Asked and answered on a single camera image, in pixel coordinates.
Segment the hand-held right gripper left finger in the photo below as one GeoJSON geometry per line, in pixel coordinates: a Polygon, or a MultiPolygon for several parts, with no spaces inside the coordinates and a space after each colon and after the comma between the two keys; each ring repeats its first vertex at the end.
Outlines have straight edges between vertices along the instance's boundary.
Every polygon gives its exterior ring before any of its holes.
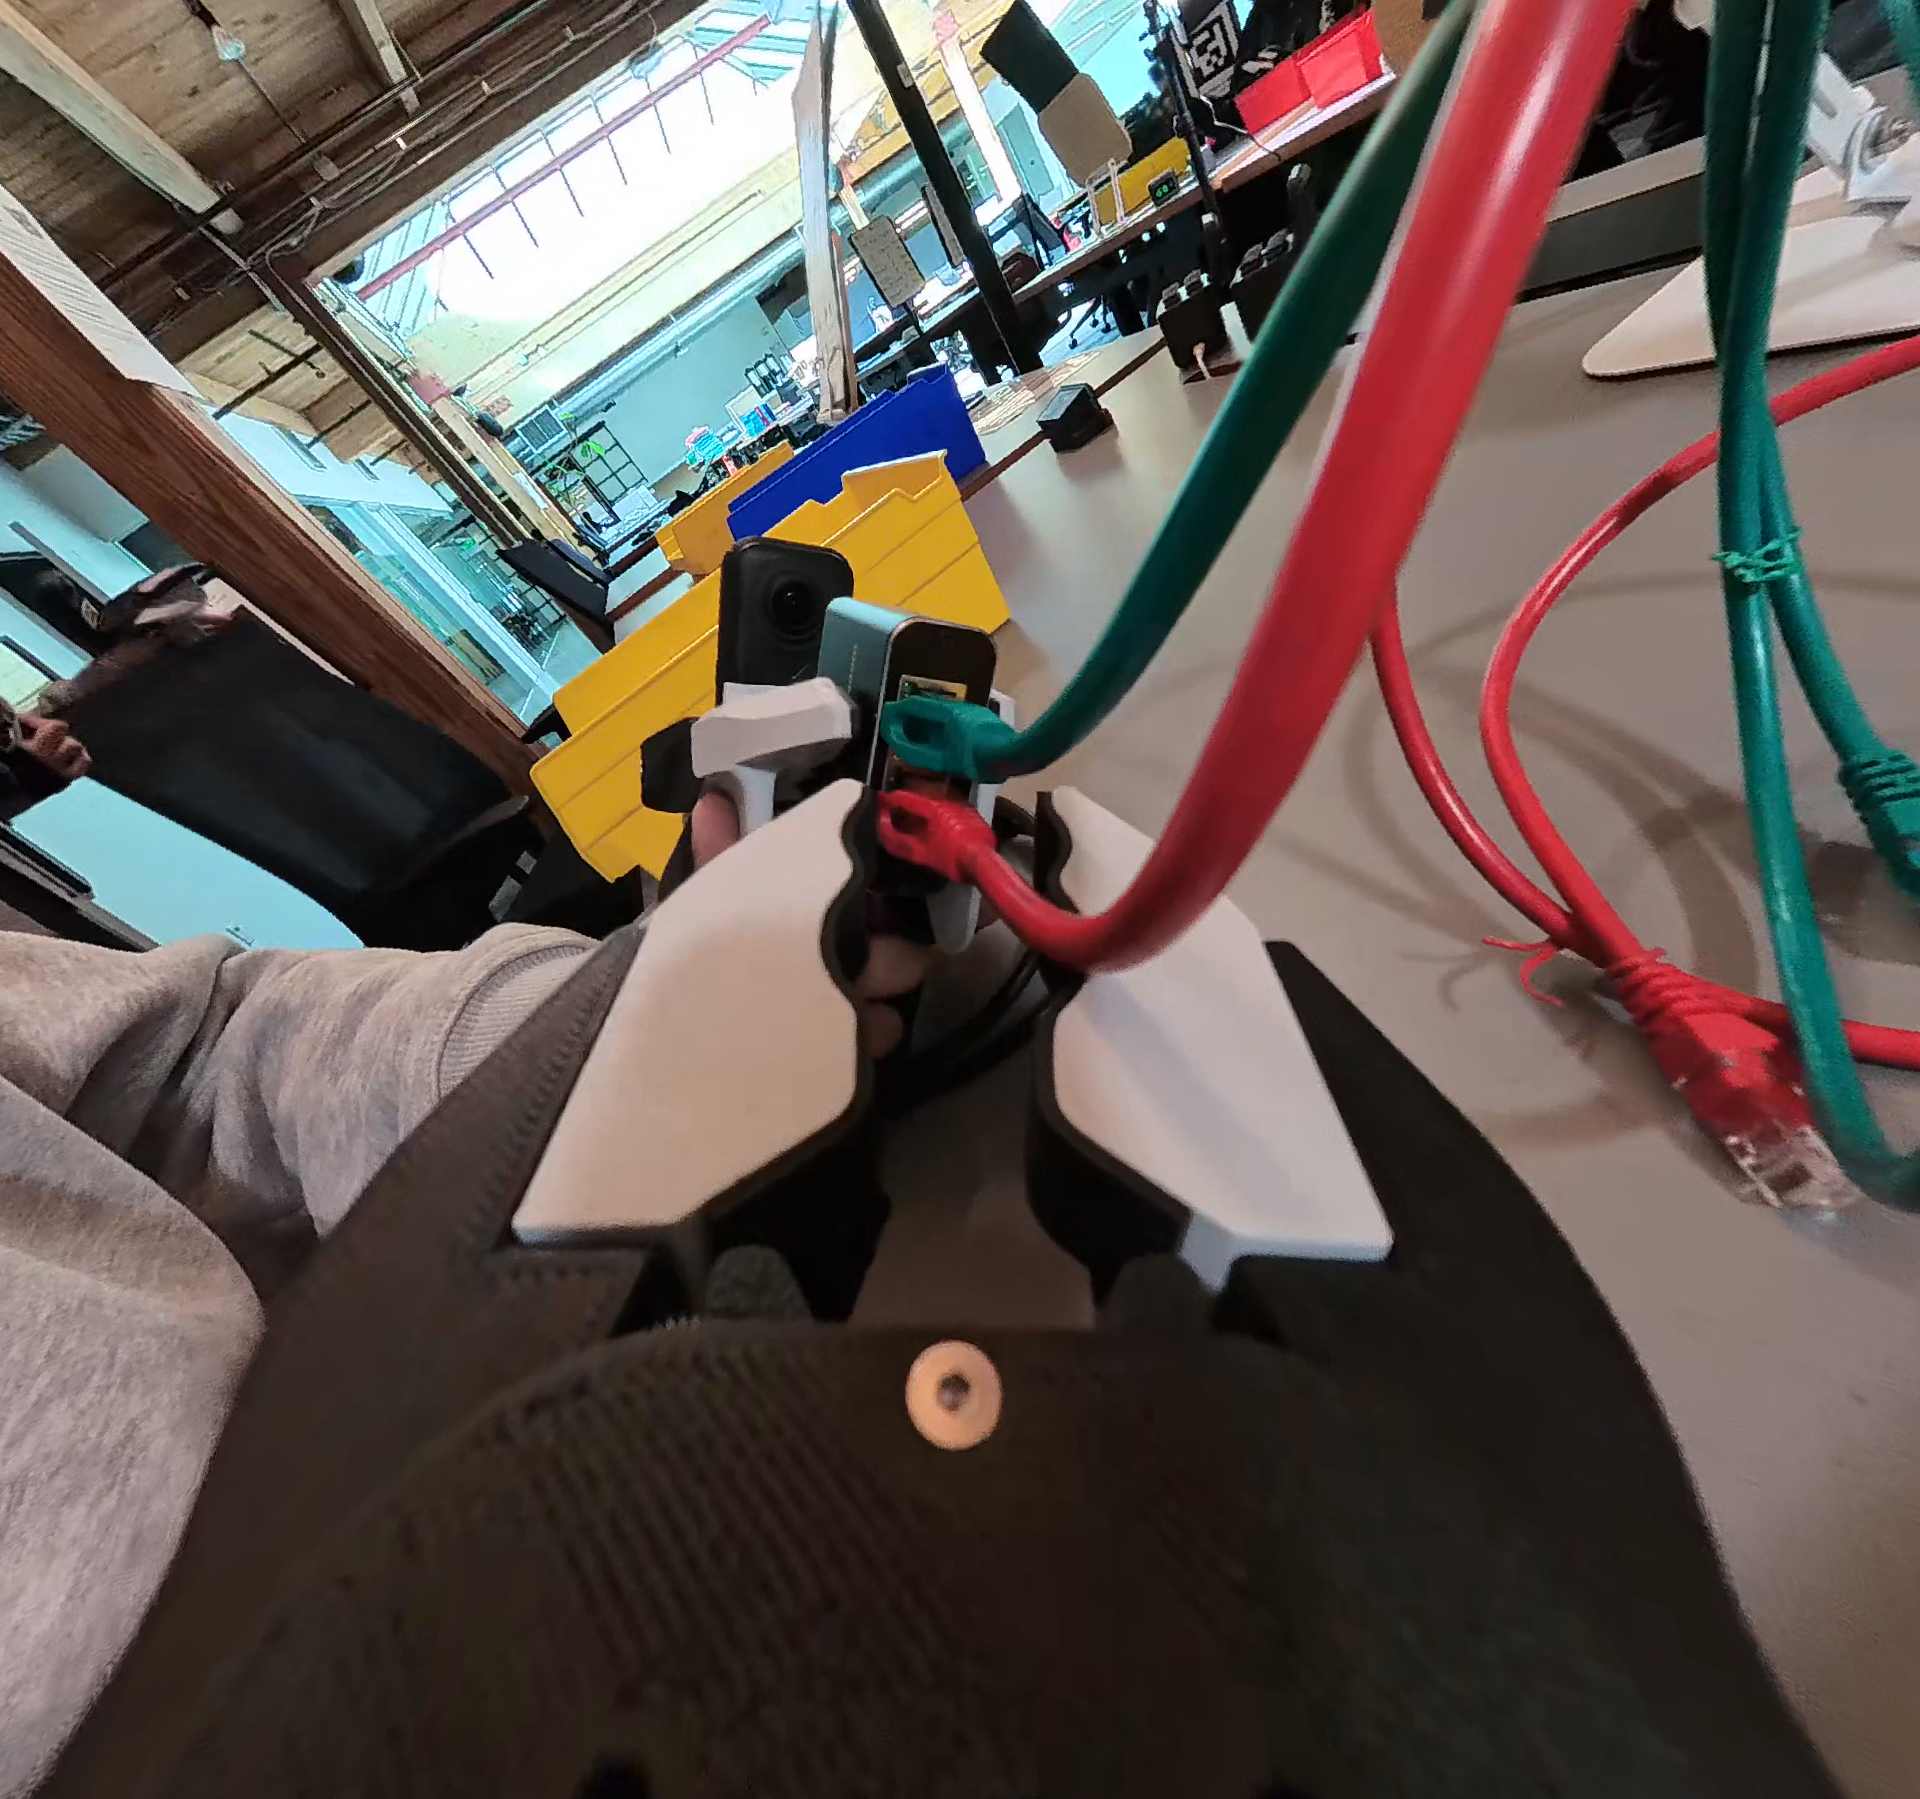
{"type": "Polygon", "coordinates": [[[660,902],[514,1239],[671,1233],[850,1121],[871,1074],[831,924],[865,918],[865,804],[858,784],[835,782],[660,902]]]}

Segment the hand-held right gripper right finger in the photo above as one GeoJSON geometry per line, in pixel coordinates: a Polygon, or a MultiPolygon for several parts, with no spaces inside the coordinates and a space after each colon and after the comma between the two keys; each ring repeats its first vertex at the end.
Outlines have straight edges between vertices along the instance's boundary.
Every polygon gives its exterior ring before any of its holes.
{"type": "Polygon", "coordinates": [[[1238,1261],[1385,1261],[1395,1235],[1259,928],[1215,900],[1168,948],[1048,1010],[1027,1193],[1109,1289],[1168,1255],[1222,1289],[1238,1261]]]}

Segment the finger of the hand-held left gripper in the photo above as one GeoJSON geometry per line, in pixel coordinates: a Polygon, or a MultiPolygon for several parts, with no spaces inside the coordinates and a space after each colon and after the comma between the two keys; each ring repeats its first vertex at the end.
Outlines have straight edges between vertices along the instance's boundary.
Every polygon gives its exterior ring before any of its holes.
{"type": "MultiPolygon", "coordinates": [[[[1007,728],[1019,730],[1019,706],[1011,694],[993,690],[988,704],[1007,728]]],[[[973,790],[973,810],[988,826],[994,826],[997,804],[997,784],[978,784],[973,790]]],[[[981,890],[971,882],[945,884],[936,892],[925,896],[925,918],[928,924],[931,942],[934,946],[947,954],[964,952],[973,944],[975,932],[983,918],[981,890]]]]}
{"type": "Polygon", "coordinates": [[[838,766],[853,734],[853,698],[829,678],[732,684],[693,724],[693,774],[732,804],[736,826],[762,828],[838,766]]]}

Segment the black ethernet adapter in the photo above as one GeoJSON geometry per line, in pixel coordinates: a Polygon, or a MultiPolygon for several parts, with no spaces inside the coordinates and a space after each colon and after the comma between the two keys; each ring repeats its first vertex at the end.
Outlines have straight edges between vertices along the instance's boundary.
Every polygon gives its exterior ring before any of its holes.
{"type": "MultiPolygon", "coordinates": [[[[880,794],[908,790],[973,804],[976,786],[894,756],[883,736],[883,710],[921,698],[991,708],[997,680],[991,634],[838,598],[829,604],[818,676],[837,682],[855,704],[853,740],[826,778],[850,778],[880,794]]],[[[888,854],[876,862],[875,894],[884,920],[918,944],[932,944],[926,896],[945,884],[950,882],[888,854]]]]}

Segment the grey desk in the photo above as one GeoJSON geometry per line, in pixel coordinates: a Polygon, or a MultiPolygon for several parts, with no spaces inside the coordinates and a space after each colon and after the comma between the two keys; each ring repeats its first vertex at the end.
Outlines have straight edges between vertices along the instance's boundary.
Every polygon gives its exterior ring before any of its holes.
{"type": "Polygon", "coordinates": [[[986,1331],[1007,1413],[907,1417],[875,1227],[787,1179],[723,1225],[675,1417],[684,1531],[623,1761],[648,1795],[1838,1795],[1736,1603],[1627,1335],[1552,1219],[1293,948],[1383,1263],[1174,1259],[1061,1147],[1092,1331],[986,1331]]]}

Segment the yellow storage bin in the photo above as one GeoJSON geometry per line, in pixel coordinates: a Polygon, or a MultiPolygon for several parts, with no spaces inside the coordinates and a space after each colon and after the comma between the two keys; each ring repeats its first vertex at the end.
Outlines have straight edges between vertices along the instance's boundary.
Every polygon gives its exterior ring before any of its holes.
{"type": "Polygon", "coordinates": [[[794,456],[794,446],[782,440],[669,518],[655,536],[667,566],[694,582],[715,574],[735,542],[735,504],[794,456]]]}
{"type": "MultiPolygon", "coordinates": [[[[986,550],[942,456],[844,476],[773,528],[782,542],[849,560],[855,596],[997,634],[1011,616],[986,550]]],[[[681,826],[643,800],[643,746],[715,706],[721,580],[711,574],[556,694],[562,742],[532,766],[575,852],[603,880],[660,876],[681,826]]]]}

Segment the blue storage bin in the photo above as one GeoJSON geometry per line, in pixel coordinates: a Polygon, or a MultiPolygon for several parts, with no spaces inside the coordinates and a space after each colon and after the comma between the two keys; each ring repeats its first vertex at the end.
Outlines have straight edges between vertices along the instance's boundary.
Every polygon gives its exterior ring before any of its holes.
{"type": "Polygon", "coordinates": [[[942,366],[911,372],[901,388],[876,394],[755,488],[732,498],[730,540],[769,534],[808,504],[829,504],[849,474],[941,454],[956,482],[988,464],[986,448],[956,378],[942,366]]]}

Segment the red twist tie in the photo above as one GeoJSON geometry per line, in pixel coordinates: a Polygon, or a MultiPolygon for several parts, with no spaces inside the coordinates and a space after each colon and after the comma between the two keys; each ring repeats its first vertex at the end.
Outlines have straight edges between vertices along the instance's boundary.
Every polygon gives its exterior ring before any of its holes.
{"type": "Polygon", "coordinates": [[[1517,962],[1517,980],[1522,994],[1551,1010],[1564,1012],[1573,1006],[1570,994],[1578,994],[1578,982],[1589,970],[1587,958],[1554,932],[1539,938],[1527,934],[1521,938],[1482,936],[1481,948],[1500,952],[1517,962]]]}

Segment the tall wooden board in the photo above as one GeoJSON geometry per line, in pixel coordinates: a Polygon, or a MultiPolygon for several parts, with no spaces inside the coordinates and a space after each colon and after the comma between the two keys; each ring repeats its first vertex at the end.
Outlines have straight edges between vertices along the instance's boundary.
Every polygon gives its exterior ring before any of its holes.
{"type": "Polygon", "coordinates": [[[806,280],[806,304],[818,364],[818,420],[838,426],[861,406],[856,380],[846,254],[832,222],[838,188],[831,154],[831,96],[838,12],[814,6],[801,60],[794,96],[794,140],[799,160],[801,246],[806,280]]]}

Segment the black pole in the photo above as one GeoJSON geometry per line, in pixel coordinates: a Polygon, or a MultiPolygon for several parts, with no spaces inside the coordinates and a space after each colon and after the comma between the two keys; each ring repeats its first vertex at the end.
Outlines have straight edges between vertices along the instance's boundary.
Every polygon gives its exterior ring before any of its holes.
{"type": "Polygon", "coordinates": [[[903,130],[923,166],[925,178],[938,198],[949,226],[954,230],[964,260],[973,272],[976,298],[986,310],[993,332],[1007,352],[1009,366],[1019,372],[1039,372],[1042,366],[1042,348],[1030,336],[1023,322],[1020,308],[1007,276],[1002,274],[994,246],[985,232],[975,206],[968,202],[964,184],[949,154],[942,130],[928,108],[901,40],[883,6],[883,0],[843,0],[868,48],[873,64],[884,84],[886,98],[893,102],[903,130]]]}

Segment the wooden beam with paper label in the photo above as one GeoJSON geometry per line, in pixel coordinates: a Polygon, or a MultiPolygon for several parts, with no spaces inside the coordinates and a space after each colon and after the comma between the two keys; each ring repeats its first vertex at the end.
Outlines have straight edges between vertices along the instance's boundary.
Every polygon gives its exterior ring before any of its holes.
{"type": "Polygon", "coordinates": [[[5,396],[257,612],[377,698],[456,740],[513,794],[520,724],[214,422],[203,398],[112,372],[3,262],[5,396]]]}

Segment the person's grey sweatshirt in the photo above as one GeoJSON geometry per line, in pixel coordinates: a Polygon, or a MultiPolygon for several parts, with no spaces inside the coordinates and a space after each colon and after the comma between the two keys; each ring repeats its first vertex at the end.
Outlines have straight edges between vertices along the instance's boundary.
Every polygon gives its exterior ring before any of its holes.
{"type": "Polygon", "coordinates": [[[644,924],[473,948],[5,934],[3,1759],[35,1795],[135,1655],[133,1769],[424,1441],[637,1281],[511,1265],[644,924]]]}

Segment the wooden workbench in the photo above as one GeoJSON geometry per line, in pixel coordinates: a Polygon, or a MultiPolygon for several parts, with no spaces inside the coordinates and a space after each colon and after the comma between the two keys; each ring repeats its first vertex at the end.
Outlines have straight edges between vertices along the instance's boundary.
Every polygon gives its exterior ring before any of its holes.
{"type": "MultiPolygon", "coordinates": [[[[1336,134],[1360,126],[1385,108],[1396,84],[1398,76],[1386,68],[1379,78],[1371,80],[1360,90],[1342,96],[1333,106],[1307,108],[1296,116],[1291,116],[1240,140],[1235,150],[1218,156],[1212,162],[1209,172],[1212,192],[1222,198],[1242,184],[1260,180],[1266,174],[1272,174],[1283,166],[1303,158],[1326,140],[1333,140],[1336,134]]],[[[1063,264],[1042,272],[1019,288],[1015,292],[1017,304],[1027,306],[1030,300],[1042,298],[1045,292],[1063,288],[1069,282],[1079,280],[1083,274],[1090,274],[1094,268],[1117,260],[1124,250],[1133,248],[1143,238],[1152,236],[1173,220],[1195,212],[1201,202],[1203,188],[1199,180],[1191,176],[1185,180],[1179,194],[1168,202],[1140,208],[1122,216],[1115,230],[1097,236],[1081,250],[1070,252],[1063,264]]]]}

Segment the red box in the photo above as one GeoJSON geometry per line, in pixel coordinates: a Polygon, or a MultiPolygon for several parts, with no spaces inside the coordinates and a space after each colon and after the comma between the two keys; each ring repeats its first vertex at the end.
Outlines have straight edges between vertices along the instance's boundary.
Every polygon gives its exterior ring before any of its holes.
{"type": "Polygon", "coordinates": [[[1331,112],[1385,80],[1376,16],[1363,6],[1277,62],[1236,94],[1235,106],[1242,130],[1254,136],[1305,114],[1331,112]]]}

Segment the white paper label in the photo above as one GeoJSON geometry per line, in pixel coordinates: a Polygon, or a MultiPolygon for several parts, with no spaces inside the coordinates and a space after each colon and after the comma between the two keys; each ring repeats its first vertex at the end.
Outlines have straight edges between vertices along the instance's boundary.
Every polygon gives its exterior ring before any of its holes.
{"type": "Polygon", "coordinates": [[[3,262],[61,320],[86,342],[108,368],[135,384],[154,386],[189,400],[195,384],[133,324],[133,320],[55,242],[37,216],[3,186],[3,262]]]}

